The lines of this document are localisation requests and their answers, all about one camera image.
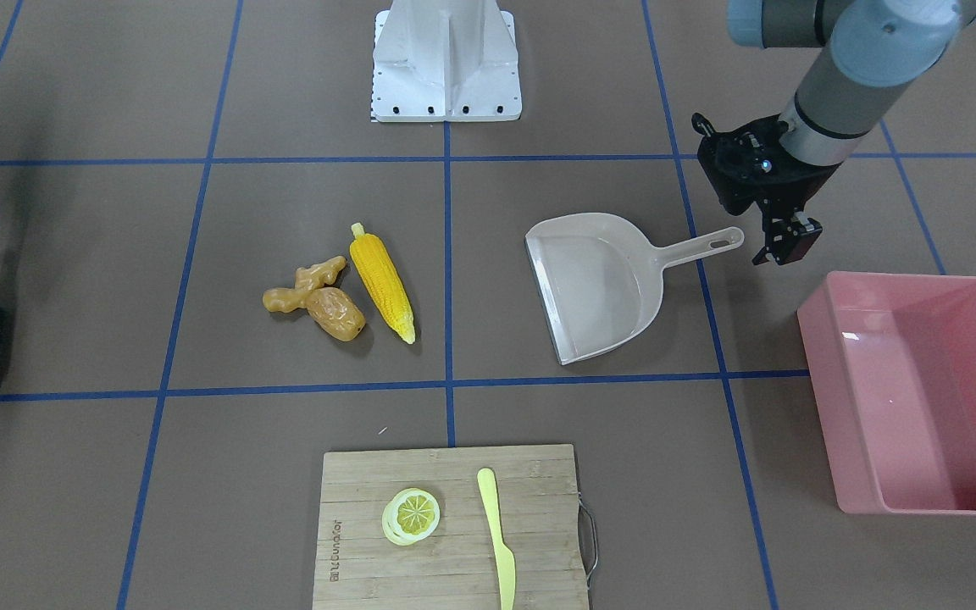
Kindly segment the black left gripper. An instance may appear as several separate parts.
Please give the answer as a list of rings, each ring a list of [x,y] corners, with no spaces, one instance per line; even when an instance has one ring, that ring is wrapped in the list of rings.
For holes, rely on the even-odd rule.
[[[732,131],[717,131],[701,113],[690,122],[701,136],[698,161],[724,211],[739,216],[756,204],[762,212],[764,243],[752,265],[801,260],[824,232],[803,208],[840,166],[805,163],[787,152],[781,136],[789,127],[776,115]]]

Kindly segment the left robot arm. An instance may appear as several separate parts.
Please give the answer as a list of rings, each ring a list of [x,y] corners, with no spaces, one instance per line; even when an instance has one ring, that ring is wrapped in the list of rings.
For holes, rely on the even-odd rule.
[[[700,113],[698,161],[725,212],[762,213],[755,265],[789,265],[821,236],[805,207],[895,101],[976,20],[976,1],[731,1],[743,47],[816,47],[779,114],[720,131]]]

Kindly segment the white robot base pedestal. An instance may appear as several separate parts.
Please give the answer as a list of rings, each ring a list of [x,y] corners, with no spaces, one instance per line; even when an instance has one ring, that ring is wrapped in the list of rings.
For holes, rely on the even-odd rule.
[[[372,120],[476,123],[522,113],[515,20],[496,1],[395,1],[375,15]]]

